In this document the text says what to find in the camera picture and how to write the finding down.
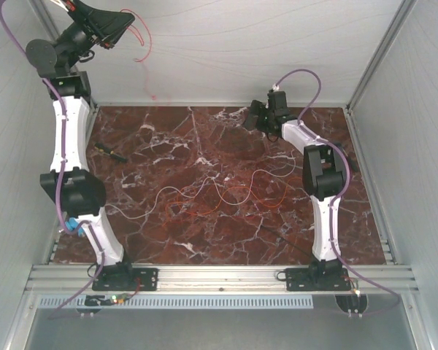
red marble tabletop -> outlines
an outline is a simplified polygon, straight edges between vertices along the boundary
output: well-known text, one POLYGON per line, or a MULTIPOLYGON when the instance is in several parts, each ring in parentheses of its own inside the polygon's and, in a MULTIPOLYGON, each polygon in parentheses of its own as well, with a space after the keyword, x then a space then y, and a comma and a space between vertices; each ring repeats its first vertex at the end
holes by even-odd
MULTIPOLYGON (((302 189, 302 156, 279 140, 272 143, 258 131, 241 127, 246 108, 103 107, 88 146, 91 171, 107 188, 107 202, 126 216, 153 208, 165 186, 194 195, 193 199, 164 190, 154 210, 126 219, 108 206, 115 235, 136 263, 155 264, 307 264, 312 251, 313 212, 302 189), (114 148, 127 163, 102 155, 96 142, 114 148)), ((341 109, 315 108, 304 121, 316 133, 342 142, 355 159, 341 109)), ((383 264, 385 258, 360 173, 339 211, 339 245, 353 264, 383 264)), ((92 263, 86 238, 63 236, 55 263, 92 263)))

blue connector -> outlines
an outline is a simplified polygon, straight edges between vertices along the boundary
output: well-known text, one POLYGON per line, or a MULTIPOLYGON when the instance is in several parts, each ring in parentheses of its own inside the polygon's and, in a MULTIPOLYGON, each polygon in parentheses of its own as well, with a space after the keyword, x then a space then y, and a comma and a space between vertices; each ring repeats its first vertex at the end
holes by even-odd
MULTIPOLYGON (((74 217, 70 217, 67 222, 65 222, 66 228, 69 230, 74 230, 78 226, 78 222, 74 217)), ((80 227, 78 230, 78 237, 86 236, 85 231, 80 227)))

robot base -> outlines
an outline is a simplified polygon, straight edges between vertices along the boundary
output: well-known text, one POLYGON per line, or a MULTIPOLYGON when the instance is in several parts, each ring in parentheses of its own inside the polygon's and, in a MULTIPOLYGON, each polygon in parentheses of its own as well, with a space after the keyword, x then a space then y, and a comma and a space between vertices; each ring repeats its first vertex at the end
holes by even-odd
POLYGON ((289 292, 317 292, 351 290, 347 269, 337 259, 318 261, 313 258, 308 268, 286 268, 285 284, 289 292))
POLYGON ((102 276, 94 281, 93 290, 134 292, 138 287, 137 279, 139 279, 141 281, 139 292, 155 292, 158 289, 158 272, 157 268, 133 268, 131 276, 122 275, 115 278, 102 276))
POLYGON ((341 274, 329 274, 314 279, 306 268, 286 268, 285 284, 289 292, 317 292, 317 291, 340 291, 347 292, 350 282, 345 280, 347 270, 342 269, 341 274))
POLYGON ((128 255, 124 252, 123 260, 115 265, 102 268, 100 276, 93 283, 93 290, 97 292, 114 291, 154 292, 158 286, 159 269, 133 268, 128 255))

white wall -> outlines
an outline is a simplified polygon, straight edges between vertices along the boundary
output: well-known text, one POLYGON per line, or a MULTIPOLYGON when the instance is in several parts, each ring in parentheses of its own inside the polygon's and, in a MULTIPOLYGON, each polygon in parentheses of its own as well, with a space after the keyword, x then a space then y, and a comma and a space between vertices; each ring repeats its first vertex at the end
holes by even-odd
MULTIPOLYGON (((27 1, 8 0, 4 16, 21 44, 43 37, 27 1)), ((0 26, 0 349, 55 222, 52 202, 39 186, 39 174, 52 160, 54 119, 44 85, 0 26)))
MULTIPOLYGON (((249 104, 295 68, 323 80, 319 104, 347 103, 401 0, 86 0, 145 19, 153 53, 127 32, 117 46, 98 48, 87 70, 101 104, 249 104)), ((69 16, 45 1, 58 28, 69 16)), ((147 34, 137 20, 135 25, 147 34)), ((285 83, 290 103, 307 103, 316 83, 305 74, 285 83)))
POLYGON ((418 0, 354 110, 363 153, 438 349, 438 0, 418 0))

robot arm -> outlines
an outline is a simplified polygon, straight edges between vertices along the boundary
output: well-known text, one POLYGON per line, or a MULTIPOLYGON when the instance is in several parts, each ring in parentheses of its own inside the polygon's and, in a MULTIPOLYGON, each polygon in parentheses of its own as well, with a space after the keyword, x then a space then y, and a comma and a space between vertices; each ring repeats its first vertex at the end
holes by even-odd
POLYGON ((91 99, 88 75, 84 71, 74 72, 72 67, 77 62, 92 59, 94 52, 91 48, 94 45, 104 49, 114 47, 135 18, 130 13, 94 9, 80 0, 64 0, 59 3, 65 6, 73 24, 55 42, 35 39, 26 47, 29 62, 40 77, 50 80, 66 107, 64 115, 58 96, 49 90, 54 100, 56 118, 55 153, 50 173, 41 174, 40 184, 54 203, 59 194, 61 211, 67 212, 77 222, 84 222, 82 229, 96 252, 98 265, 101 264, 101 252, 104 252, 99 285, 111 290, 134 289, 137 285, 135 278, 139 276, 135 276, 128 255, 110 227, 104 209, 104 183, 90 173, 86 160, 85 131, 91 99), (65 153, 66 162, 60 188, 58 178, 62 169, 62 152, 65 153), (89 224, 101 249, 88 232, 89 224))
POLYGON ((313 133, 301 120, 291 115, 287 107, 285 92, 270 90, 268 103, 265 105, 254 100, 249 114, 244 122, 246 129, 258 129, 269 135, 280 137, 297 148, 304 156, 302 181, 305 192, 310 196, 313 205, 315 225, 315 240, 312 253, 313 261, 308 268, 308 274, 296 285, 312 287, 307 290, 332 288, 339 285, 347 289, 342 264, 337 259, 331 245, 330 225, 333 228, 334 248, 340 255, 337 240, 337 211, 340 199, 330 203, 340 193, 346 181, 346 171, 343 160, 324 139, 313 133))

